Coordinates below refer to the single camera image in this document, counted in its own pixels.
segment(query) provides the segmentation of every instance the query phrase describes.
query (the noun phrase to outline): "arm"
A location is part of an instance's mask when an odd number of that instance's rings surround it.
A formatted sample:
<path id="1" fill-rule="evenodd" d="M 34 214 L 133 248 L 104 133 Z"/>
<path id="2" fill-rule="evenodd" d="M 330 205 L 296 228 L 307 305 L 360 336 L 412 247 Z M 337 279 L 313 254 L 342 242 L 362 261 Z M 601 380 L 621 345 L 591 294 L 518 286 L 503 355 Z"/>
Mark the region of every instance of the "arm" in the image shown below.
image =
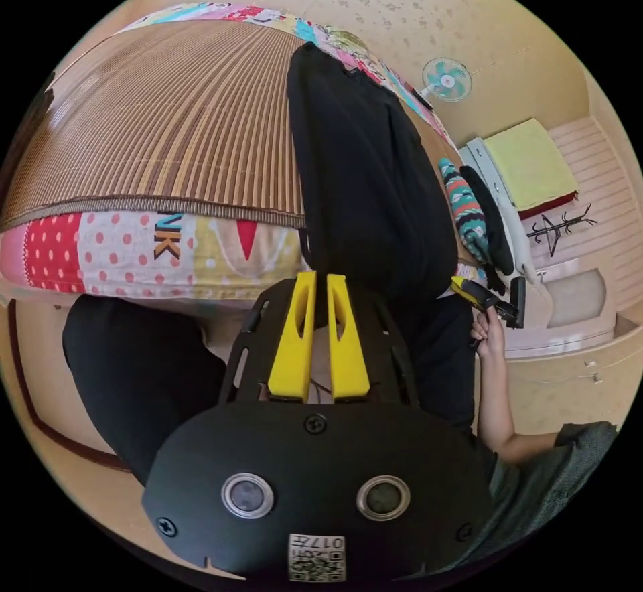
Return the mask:
<path id="1" fill-rule="evenodd" d="M 509 403 L 507 364 L 481 361 L 478 437 L 506 463 L 519 464 L 552 449 L 558 433 L 516 433 Z"/>
<path id="2" fill-rule="evenodd" d="M 557 433 L 516 433 L 509 401 L 504 332 L 494 309 L 480 314 L 472 336 L 481 340 L 478 437 L 507 463 L 520 464 L 554 447 Z"/>
<path id="3" fill-rule="evenodd" d="M 456 565 L 516 546 L 543 527 L 585 485 L 616 435 L 616 427 L 608 422 L 563 425 L 556 447 L 535 456 L 528 469 L 505 463 L 500 470 L 502 483 L 496 491 L 502 493 L 494 500 L 494 515 L 471 551 Z"/>

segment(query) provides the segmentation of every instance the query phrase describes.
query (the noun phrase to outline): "coat rack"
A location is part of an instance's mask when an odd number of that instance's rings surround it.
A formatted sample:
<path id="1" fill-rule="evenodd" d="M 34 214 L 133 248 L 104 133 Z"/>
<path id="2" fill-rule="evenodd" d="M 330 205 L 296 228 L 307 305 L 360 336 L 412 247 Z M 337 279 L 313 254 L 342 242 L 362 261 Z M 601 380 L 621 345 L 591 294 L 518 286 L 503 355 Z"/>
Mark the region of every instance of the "coat rack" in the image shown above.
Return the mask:
<path id="1" fill-rule="evenodd" d="M 585 212 L 582 215 L 579 215 L 578 217 L 574 217 L 573 219 L 567 219 L 567 211 L 563 212 L 563 216 L 561 217 L 562 222 L 560 224 L 553 224 L 545 215 L 542 215 L 543 222 L 545 223 L 545 227 L 537 229 L 536 224 L 534 224 L 532 226 L 533 232 L 528 233 L 527 236 L 533 237 L 536 240 L 536 243 L 540 244 L 541 242 L 539 240 L 539 237 L 541 235 L 547 235 L 547 246 L 549 247 L 549 256 L 554 257 L 554 253 L 556 252 L 556 245 L 558 244 L 558 240 L 561 238 L 562 230 L 564 230 L 567 234 L 571 234 L 570 226 L 582 224 L 583 222 L 585 222 L 586 224 L 589 224 L 590 226 L 595 226 L 598 223 L 593 219 L 589 219 L 589 217 L 587 217 L 587 213 L 589 212 L 590 208 L 591 208 L 591 204 L 588 205 L 588 207 L 585 209 Z M 550 232 L 554 233 L 553 241 L 549 236 Z"/>

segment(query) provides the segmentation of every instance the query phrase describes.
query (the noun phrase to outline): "yellow towel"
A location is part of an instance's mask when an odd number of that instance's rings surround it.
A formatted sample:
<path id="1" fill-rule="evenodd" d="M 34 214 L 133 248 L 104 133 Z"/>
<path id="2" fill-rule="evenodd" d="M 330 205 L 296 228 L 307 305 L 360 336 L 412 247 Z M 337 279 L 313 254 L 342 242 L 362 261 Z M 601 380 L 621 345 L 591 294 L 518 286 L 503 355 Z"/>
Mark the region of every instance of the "yellow towel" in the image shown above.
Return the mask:
<path id="1" fill-rule="evenodd" d="M 484 139 L 484 145 L 518 211 L 578 192 L 567 162 L 536 119 Z"/>

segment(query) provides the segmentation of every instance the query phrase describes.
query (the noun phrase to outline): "bamboo mat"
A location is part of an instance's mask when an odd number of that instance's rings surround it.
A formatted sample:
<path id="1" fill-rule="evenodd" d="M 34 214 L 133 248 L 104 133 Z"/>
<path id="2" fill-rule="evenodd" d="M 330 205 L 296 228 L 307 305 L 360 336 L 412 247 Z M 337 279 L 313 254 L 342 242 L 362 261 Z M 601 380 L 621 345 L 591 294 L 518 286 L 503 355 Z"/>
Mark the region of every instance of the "bamboo mat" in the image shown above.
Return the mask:
<path id="1" fill-rule="evenodd" d="M 88 210 L 158 210 L 299 228 L 286 74 L 303 43 L 231 21 L 103 41 L 54 83 L 0 230 Z"/>

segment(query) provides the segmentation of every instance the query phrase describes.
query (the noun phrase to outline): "hand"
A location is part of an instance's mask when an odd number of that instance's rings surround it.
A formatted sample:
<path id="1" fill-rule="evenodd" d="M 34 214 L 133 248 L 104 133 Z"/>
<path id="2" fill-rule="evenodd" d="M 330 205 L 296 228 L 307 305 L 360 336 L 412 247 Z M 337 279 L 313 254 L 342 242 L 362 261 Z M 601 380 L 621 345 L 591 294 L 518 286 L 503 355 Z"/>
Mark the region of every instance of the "hand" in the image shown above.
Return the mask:
<path id="1" fill-rule="evenodd" d="M 480 340 L 478 356 L 481 360 L 504 360 L 504 330 L 496 310 L 491 306 L 485 313 L 478 314 L 471 337 Z"/>

